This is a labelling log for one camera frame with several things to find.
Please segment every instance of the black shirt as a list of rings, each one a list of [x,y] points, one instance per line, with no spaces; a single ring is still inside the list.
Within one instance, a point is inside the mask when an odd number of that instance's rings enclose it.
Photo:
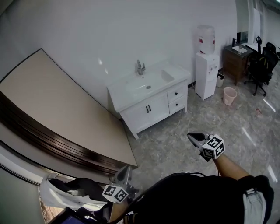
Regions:
[[[244,223],[243,194],[251,188],[266,200],[264,223],[270,217],[274,191],[265,176],[200,177],[173,174],[155,184],[133,206],[137,223]]]

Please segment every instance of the sink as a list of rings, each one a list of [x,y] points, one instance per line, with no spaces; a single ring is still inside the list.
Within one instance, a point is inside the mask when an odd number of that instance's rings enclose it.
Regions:
[[[180,66],[160,62],[143,75],[132,73],[107,86],[116,112],[120,112],[190,77]]]
[[[160,86],[172,82],[174,77],[164,70],[147,73],[131,80],[126,80],[126,91],[133,96],[145,95],[158,89]]]

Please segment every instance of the marble floor tile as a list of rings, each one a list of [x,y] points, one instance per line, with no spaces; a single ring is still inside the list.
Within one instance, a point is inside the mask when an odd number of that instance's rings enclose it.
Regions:
[[[244,85],[245,80],[234,86],[226,76],[223,87],[233,87],[238,93],[230,106],[223,103],[222,88],[216,88],[215,94],[203,101],[190,87],[186,114],[181,110],[171,115],[139,133],[138,140],[127,131],[138,164],[132,184],[144,191],[173,173],[217,175],[215,164],[199,156],[187,139],[187,133],[194,130],[216,133],[225,140],[229,158],[252,175],[269,178],[275,196],[268,223],[276,223],[280,218],[280,64],[270,84],[264,86],[266,97],[261,90],[253,96],[254,85]]]

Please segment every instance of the wooden desk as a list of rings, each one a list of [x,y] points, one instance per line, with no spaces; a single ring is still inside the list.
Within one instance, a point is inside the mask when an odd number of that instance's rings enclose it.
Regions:
[[[228,72],[234,76],[235,85],[237,85],[237,82],[247,73],[248,59],[253,53],[253,51],[248,47],[242,47],[246,49],[247,52],[238,54],[238,51],[233,50],[231,45],[225,47],[223,52],[224,72]]]

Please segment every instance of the person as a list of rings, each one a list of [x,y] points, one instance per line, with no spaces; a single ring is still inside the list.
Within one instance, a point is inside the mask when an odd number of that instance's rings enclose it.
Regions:
[[[268,178],[251,176],[225,154],[214,163],[220,176],[172,174],[119,210],[119,218],[111,219],[111,223],[133,211],[125,216],[124,223],[265,224],[274,197]]]

